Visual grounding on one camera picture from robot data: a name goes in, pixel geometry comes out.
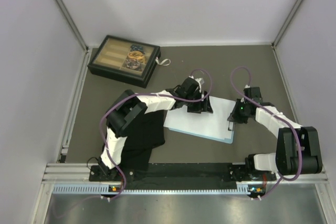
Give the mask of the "white paper sheet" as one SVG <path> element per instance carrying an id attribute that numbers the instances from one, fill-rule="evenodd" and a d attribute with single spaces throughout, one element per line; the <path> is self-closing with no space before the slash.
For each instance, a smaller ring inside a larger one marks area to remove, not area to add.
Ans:
<path id="1" fill-rule="evenodd" d="M 171 131 L 207 138 L 231 144 L 234 138 L 234 124 L 227 119 L 235 101 L 210 96 L 213 113 L 188 113 L 187 107 L 168 111 L 164 127 Z"/>

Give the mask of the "light blue clipboard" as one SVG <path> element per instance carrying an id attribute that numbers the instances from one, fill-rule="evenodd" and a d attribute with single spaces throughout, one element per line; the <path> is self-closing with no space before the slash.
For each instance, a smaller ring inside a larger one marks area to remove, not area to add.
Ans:
<path id="1" fill-rule="evenodd" d="M 233 126 L 227 121 L 184 121 L 173 122 L 165 120 L 164 126 L 171 131 L 180 132 L 192 136 L 206 138 L 226 144 L 231 144 L 234 138 Z"/>

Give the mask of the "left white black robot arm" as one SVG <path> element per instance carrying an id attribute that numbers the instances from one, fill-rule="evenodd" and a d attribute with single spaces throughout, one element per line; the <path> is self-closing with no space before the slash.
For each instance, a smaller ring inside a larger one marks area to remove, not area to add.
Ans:
<path id="1" fill-rule="evenodd" d="M 99 123 L 104 149 L 96 167 L 102 176 L 107 180 L 116 179 L 118 174 L 124 176 L 119 165 L 125 142 L 132 134 L 140 135 L 140 124 L 146 114 L 183 106 L 187 106 L 188 113 L 213 113 L 209 93 L 202 91 L 203 83 L 203 78 L 189 76 L 181 85 L 157 93 L 123 92 Z"/>

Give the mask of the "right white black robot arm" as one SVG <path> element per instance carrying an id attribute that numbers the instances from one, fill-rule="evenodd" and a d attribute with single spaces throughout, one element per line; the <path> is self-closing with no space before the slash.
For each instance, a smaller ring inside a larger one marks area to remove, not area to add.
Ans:
<path id="1" fill-rule="evenodd" d="M 322 157 L 318 131 L 288 119 L 269 102 L 264 102 L 259 87 L 245 86 L 244 95 L 237 99 L 228 117 L 229 122 L 246 124 L 255 120 L 272 133 L 276 151 L 269 154 L 250 154 L 245 158 L 245 174 L 252 180 L 267 172 L 282 176 L 318 174 L 322 172 Z"/>

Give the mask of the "black cloth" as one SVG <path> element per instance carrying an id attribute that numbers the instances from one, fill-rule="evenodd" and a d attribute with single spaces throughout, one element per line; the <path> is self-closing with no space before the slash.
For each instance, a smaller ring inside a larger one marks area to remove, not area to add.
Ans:
<path id="1" fill-rule="evenodd" d="M 117 138 L 110 117 L 107 117 L 108 146 L 99 158 L 99 167 L 103 173 L 109 174 L 115 165 L 121 169 L 146 170 L 152 150 L 165 143 L 162 110 L 138 116 L 138 119 L 140 121 L 136 122 L 127 137 Z"/>

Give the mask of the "white ribbon tab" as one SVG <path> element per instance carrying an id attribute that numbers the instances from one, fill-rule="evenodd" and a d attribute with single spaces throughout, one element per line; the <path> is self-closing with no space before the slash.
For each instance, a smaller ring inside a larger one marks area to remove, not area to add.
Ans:
<path id="1" fill-rule="evenodd" d="M 159 65 L 159 66 L 169 66 L 171 64 L 171 60 L 170 59 L 163 59 L 160 60 L 158 57 L 156 57 L 155 62 Z"/>

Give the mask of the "yellow rubber bands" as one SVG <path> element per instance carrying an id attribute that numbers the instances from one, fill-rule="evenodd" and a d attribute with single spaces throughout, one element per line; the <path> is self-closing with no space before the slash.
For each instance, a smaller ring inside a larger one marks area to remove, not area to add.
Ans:
<path id="1" fill-rule="evenodd" d="M 140 51 L 129 52 L 127 58 L 130 59 L 130 60 L 136 60 L 140 63 L 146 63 L 145 54 L 140 52 Z"/>

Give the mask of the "black compartment display box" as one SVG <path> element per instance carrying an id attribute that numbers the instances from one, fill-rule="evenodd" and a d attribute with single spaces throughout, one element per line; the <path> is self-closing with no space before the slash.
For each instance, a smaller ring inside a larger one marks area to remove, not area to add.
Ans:
<path id="1" fill-rule="evenodd" d="M 146 63 L 127 58 L 132 44 L 143 47 Z M 161 57 L 160 46 L 107 35 L 88 63 L 88 69 L 97 76 L 146 88 L 157 65 L 156 57 Z"/>

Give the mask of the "blue black small items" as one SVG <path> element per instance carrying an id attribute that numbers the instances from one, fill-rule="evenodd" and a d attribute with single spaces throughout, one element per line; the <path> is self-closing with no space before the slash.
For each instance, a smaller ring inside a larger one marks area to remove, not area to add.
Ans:
<path id="1" fill-rule="evenodd" d="M 131 46 L 130 46 L 130 51 L 139 51 L 139 52 L 144 52 L 144 49 L 143 49 L 143 47 L 142 46 L 140 46 L 140 45 L 136 45 L 136 44 L 132 44 Z"/>

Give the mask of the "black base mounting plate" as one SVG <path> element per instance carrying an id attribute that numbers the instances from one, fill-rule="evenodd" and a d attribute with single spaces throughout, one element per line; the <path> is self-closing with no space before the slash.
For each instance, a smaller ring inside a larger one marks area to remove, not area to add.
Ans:
<path id="1" fill-rule="evenodd" d="M 143 178 L 218 178 L 223 182 L 272 182 L 275 174 L 250 171 L 245 164 L 234 163 L 152 163 L 141 168 L 120 166 L 127 181 Z"/>

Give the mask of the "right aluminium corner post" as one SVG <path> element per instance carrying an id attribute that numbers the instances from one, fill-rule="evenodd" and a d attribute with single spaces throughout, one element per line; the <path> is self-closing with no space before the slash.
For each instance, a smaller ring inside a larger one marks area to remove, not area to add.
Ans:
<path id="1" fill-rule="evenodd" d="M 300 6 L 302 5 L 302 3 L 304 2 L 304 0 L 296 0 L 289 12 L 289 14 L 287 15 L 284 23 L 282 24 L 282 26 L 280 27 L 274 41 L 272 42 L 272 47 L 276 48 L 279 43 L 281 42 L 284 34 L 286 33 L 288 27 L 290 26 L 290 24 L 292 23 L 293 19 L 295 18 Z"/>

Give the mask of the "aluminium corner post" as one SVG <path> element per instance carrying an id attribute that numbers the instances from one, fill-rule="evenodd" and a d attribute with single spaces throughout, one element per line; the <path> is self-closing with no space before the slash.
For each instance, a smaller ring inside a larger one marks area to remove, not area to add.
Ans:
<path id="1" fill-rule="evenodd" d="M 66 7 L 66 5 L 64 4 L 63 0 L 54 0 L 56 5 L 58 6 L 61 14 L 63 15 L 63 17 L 66 20 L 66 23 L 68 24 L 71 32 L 73 33 L 74 37 L 76 38 L 77 42 L 79 43 L 79 45 L 81 46 L 81 48 L 84 51 L 88 51 L 88 46 L 86 45 L 79 29 L 77 28 L 71 14 L 68 11 L 68 8 Z"/>
<path id="2" fill-rule="evenodd" d="M 279 43 L 281 42 L 284 34 L 286 33 L 288 27 L 290 26 L 290 24 L 292 23 L 293 19 L 295 18 L 300 6 L 302 5 L 302 3 L 304 2 L 304 0 L 296 0 L 289 12 L 289 14 L 287 15 L 284 23 L 282 24 L 282 26 L 280 27 L 274 41 L 272 42 L 272 47 L 276 48 Z"/>

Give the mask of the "aluminium front frame rail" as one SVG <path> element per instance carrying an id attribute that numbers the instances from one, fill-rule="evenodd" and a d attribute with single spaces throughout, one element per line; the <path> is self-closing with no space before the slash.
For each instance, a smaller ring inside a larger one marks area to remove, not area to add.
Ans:
<path id="1" fill-rule="evenodd" d="M 146 169 L 123 168 L 127 183 L 143 178 L 150 179 L 212 179 L 220 183 L 252 182 L 268 183 L 276 181 L 272 172 L 248 172 L 240 163 L 154 163 Z M 43 182 L 80 183 L 80 182 L 117 182 L 121 179 L 117 169 L 104 170 L 98 164 L 48 164 L 44 171 Z"/>

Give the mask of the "left aluminium corner post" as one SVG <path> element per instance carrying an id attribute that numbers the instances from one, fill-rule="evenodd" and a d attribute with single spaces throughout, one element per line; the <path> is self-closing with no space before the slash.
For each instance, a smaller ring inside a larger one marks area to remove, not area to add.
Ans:
<path id="1" fill-rule="evenodd" d="M 63 0 L 54 0 L 56 5 L 58 6 L 61 14 L 63 15 L 63 17 L 66 20 L 66 23 L 68 24 L 71 32 L 73 33 L 74 37 L 76 38 L 77 42 L 79 43 L 79 45 L 81 46 L 81 48 L 84 51 L 88 51 L 88 46 L 86 45 L 79 29 L 77 28 L 71 14 L 68 11 L 68 8 L 66 7 L 66 5 L 64 4 Z"/>

